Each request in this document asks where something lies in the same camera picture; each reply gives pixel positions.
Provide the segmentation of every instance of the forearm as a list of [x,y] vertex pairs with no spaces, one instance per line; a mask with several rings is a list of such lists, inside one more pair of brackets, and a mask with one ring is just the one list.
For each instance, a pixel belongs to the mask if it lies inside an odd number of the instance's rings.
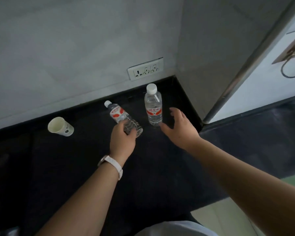
[[295,235],[295,187],[198,139],[188,152],[268,235]]
[[36,236],[99,235],[118,182],[118,172],[102,164]]

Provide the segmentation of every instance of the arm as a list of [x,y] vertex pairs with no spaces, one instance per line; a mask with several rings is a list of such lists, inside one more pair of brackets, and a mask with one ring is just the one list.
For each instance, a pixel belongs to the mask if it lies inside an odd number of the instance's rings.
[[[136,144],[137,132],[124,133],[124,121],[113,129],[110,139],[110,157],[123,167]],[[105,162],[80,189],[51,217],[36,236],[99,235],[107,214],[118,172]]]
[[171,111],[174,129],[160,125],[169,139],[198,159],[267,235],[295,235],[295,187],[205,141],[184,113]]

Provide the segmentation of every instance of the hand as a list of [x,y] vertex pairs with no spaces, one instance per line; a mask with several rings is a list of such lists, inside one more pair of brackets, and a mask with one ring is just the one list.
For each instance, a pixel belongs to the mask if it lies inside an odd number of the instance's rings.
[[175,119],[174,129],[169,128],[165,123],[160,123],[161,130],[176,146],[188,150],[201,139],[198,131],[178,108],[169,109]]
[[128,120],[120,121],[114,126],[110,137],[109,156],[115,159],[121,167],[123,167],[136,145],[137,130],[133,128],[129,135],[124,132],[124,124],[127,121]]

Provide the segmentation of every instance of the bottle cap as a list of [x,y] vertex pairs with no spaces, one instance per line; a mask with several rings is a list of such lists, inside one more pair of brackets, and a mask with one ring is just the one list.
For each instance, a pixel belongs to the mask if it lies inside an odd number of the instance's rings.
[[148,84],[147,85],[147,94],[156,94],[157,87],[155,84]]
[[105,103],[104,103],[104,105],[105,105],[105,107],[108,107],[108,105],[110,105],[112,102],[110,102],[109,100],[107,100]]

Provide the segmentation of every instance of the left hand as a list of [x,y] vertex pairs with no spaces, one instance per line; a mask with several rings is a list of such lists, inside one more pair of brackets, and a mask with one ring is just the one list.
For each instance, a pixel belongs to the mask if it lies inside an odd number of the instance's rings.
[[132,154],[136,145],[137,130],[133,128],[129,135],[124,132],[124,124],[128,120],[120,121],[114,126],[110,137],[110,157],[115,159],[121,167]]

